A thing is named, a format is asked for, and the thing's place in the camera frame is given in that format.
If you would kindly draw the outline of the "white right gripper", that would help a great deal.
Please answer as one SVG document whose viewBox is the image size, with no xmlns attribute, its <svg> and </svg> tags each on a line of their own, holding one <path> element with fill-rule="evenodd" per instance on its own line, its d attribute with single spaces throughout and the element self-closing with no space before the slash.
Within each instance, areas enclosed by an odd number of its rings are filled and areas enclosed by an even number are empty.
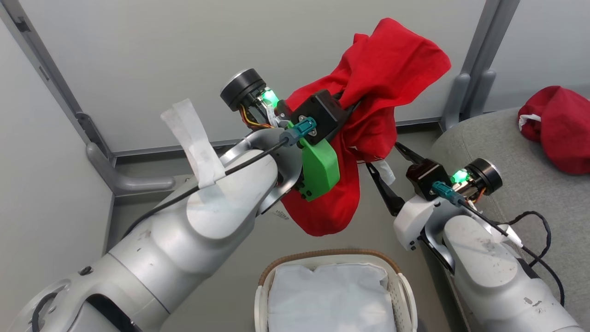
<svg viewBox="0 0 590 332">
<path fill-rule="evenodd" d="M 400 142 L 395 143 L 395 148 L 413 165 L 421 164 L 425 160 L 424 157 Z M 405 250 L 411 251 L 419 239 L 422 229 L 432 216 L 436 200 L 428 201 L 416 195 L 405 202 L 385 183 L 380 172 L 373 164 L 366 163 L 366 167 L 389 213 L 396 217 L 394 220 L 394 233 L 398 241 Z"/>
</svg>

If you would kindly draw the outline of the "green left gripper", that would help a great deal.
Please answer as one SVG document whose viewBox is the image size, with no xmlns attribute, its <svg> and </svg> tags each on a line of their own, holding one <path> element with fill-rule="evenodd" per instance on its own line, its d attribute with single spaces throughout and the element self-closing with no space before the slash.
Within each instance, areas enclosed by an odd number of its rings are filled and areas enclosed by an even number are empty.
<svg viewBox="0 0 590 332">
<path fill-rule="evenodd" d="M 369 90 L 340 90 L 337 101 L 346 112 L 369 112 Z M 331 191 L 341 178 L 337 153 L 326 136 L 316 121 L 287 122 L 287 144 L 298 139 L 301 146 L 301 178 L 295 186 L 307 202 Z"/>
</svg>

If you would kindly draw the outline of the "plain red garment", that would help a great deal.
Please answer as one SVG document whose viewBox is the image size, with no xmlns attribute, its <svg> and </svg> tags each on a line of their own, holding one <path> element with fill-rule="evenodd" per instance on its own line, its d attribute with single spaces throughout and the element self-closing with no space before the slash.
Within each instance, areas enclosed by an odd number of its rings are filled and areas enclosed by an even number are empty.
<svg viewBox="0 0 590 332">
<path fill-rule="evenodd" d="M 385 159 L 397 141 L 394 111 L 413 102 L 451 68 L 447 54 L 434 42 L 391 18 L 371 35 L 356 34 L 331 74 L 305 85 L 286 100 L 294 111 L 312 93 L 327 89 L 369 90 L 369 112 L 352 112 L 330 142 L 337 153 L 341 178 L 331 191 L 307 202 L 288 193 L 283 206 L 311 236 L 333 235 L 352 220 L 360 202 L 358 162 Z"/>
</svg>

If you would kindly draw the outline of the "red garment with white stripes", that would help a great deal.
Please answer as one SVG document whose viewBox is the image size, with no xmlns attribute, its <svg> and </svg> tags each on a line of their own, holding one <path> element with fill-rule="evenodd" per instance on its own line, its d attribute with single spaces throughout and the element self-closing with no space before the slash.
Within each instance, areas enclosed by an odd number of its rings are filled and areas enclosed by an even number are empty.
<svg viewBox="0 0 590 332">
<path fill-rule="evenodd" d="M 519 109 L 518 128 L 540 143 L 561 172 L 590 174 L 590 100 L 562 86 L 548 86 Z"/>
</svg>

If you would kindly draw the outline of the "grey fabric sofa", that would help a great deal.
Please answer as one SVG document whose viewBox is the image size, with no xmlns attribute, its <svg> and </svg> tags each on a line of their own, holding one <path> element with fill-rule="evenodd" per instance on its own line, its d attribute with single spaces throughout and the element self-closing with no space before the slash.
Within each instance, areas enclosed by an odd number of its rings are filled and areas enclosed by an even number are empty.
<svg viewBox="0 0 590 332">
<path fill-rule="evenodd" d="M 544 260 L 563 283 L 566 310 L 590 332 L 590 175 L 558 170 L 539 143 L 520 133 L 517 117 L 517 109 L 508 109 L 465 120 L 436 140 L 429 157 L 448 172 L 476 158 L 498 168 L 503 186 L 478 204 L 489 219 L 505 223 L 525 211 L 544 216 L 552 232 Z"/>
</svg>

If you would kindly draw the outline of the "black cylindrical right gripper motor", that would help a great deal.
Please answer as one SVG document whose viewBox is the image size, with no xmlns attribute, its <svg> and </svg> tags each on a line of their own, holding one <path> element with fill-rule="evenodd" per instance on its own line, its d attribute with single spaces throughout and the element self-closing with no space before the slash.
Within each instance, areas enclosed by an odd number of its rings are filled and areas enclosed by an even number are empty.
<svg viewBox="0 0 590 332">
<path fill-rule="evenodd" d="M 476 204 L 503 186 L 499 170 L 488 160 L 477 158 L 452 177 L 452 188 L 466 200 Z"/>
</svg>

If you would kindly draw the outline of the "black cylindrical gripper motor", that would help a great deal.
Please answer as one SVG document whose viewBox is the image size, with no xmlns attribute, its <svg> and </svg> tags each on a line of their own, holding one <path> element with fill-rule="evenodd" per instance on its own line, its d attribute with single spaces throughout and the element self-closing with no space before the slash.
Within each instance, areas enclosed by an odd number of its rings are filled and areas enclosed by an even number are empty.
<svg viewBox="0 0 590 332">
<path fill-rule="evenodd" d="M 476 204 L 503 186 L 499 170 L 488 160 L 477 158 L 452 177 L 452 188 L 466 200 Z"/>
<path fill-rule="evenodd" d="M 275 109 L 279 99 L 255 69 L 235 74 L 221 89 L 220 97 L 249 129 L 278 127 Z"/>
</svg>

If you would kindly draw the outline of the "black cylindrical left gripper motor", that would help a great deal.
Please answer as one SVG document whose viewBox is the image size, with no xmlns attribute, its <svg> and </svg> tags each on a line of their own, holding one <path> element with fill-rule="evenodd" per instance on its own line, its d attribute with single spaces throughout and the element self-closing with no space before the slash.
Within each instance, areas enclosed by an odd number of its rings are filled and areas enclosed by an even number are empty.
<svg viewBox="0 0 590 332">
<path fill-rule="evenodd" d="M 275 109 L 279 99 L 255 69 L 235 74 L 221 89 L 220 97 L 249 129 L 278 127 Z"/>
</svg>

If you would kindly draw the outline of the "white laundry basket brown rim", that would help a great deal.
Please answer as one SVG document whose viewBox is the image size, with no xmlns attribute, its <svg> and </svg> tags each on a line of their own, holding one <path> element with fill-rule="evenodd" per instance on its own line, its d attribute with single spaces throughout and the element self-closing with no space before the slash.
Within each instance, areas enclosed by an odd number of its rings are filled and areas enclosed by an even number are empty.
<svg viewBox="0 0 590 332">
<path fill-rule="evenodd" d="M 388 274 L 386 289 L 390 294 L 396 332 L 417 332 L 419 325 L 413 290 L 400 267 L 388 256 L 371 249 L 327 249 L 283 256 L 268 265 L 261 274 L 254 297 L 254 330 L 268 332 L 268 295 L 276 269 L 303 265 L 312 270 L 331 263 L 369 263 Z"/>
</svg>

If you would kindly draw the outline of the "white cloth basket liner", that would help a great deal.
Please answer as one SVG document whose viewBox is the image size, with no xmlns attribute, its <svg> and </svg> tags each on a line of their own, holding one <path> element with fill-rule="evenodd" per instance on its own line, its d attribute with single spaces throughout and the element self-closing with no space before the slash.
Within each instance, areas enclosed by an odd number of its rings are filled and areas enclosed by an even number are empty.
<svg viewBox="0 0 590 332">
<path fill-rule="evenodd" d="M 396 332 L 388 274 L 369 263 L 276 270 L 268 332 Z"/>
</svg>

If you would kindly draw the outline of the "white tape strip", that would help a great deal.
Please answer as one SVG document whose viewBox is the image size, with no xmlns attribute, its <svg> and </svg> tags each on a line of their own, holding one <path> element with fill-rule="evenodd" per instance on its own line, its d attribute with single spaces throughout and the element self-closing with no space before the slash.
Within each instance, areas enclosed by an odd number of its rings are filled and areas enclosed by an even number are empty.
<svg viewBox="0 0 590 332">
<path fill-rule="evenodd" d="M 225 168 L 189 99 L 173 104 L 160 117 L 183 148 L 198 187 L 210 187 L 226 176 Z"/>
</svg>

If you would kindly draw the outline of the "grey partition foot bar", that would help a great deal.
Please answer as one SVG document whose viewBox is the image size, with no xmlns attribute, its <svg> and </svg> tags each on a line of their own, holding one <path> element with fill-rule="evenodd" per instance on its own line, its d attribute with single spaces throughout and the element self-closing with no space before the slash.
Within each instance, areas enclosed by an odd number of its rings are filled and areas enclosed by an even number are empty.
<svg viewBox="0 0 590 332">
<path fill-rule="evenodd" d="M 153 192 L 175 191 L 189 181 L 190 174 L 162 177 L 129 177 L 120 174 L 103 155 L 99 147 L 91 142 L 86 146 L 87 159 L 115 196 L 128 196 Z"/>
</svg>

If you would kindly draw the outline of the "grey double partition post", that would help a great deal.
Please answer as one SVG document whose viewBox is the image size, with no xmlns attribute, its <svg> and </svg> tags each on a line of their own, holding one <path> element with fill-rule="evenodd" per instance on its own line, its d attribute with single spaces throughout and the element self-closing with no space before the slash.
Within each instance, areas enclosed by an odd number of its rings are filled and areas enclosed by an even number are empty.
<svg viewBox="0 0 590 332">
<path fill-rule="evenodd" d="M 451 86 L 440 120 L 443 132 L 484 113 L 496 79 L 491 65 L 521 0 L 485 0 L 466 58 Z"/>
</svg>

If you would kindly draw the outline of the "grey corner partition post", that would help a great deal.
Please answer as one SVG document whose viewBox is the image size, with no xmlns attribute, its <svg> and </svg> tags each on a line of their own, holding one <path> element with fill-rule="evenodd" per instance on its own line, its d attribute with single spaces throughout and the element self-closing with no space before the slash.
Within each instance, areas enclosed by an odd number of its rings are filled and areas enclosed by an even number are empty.
<svg viewBox="0 0 590 332">
<path fill-rule="evenodd" d="M 83 142 L 86 145 L 94 143 L 106 160 L 114 163 L 114 154 L 91 116 L 83 112 L 19 0 L 0 0 L 0 12 L 7 16 L 4 21 L 8 28 L 16 29 L 14 34 L 17 42 Z"/>
</svg>

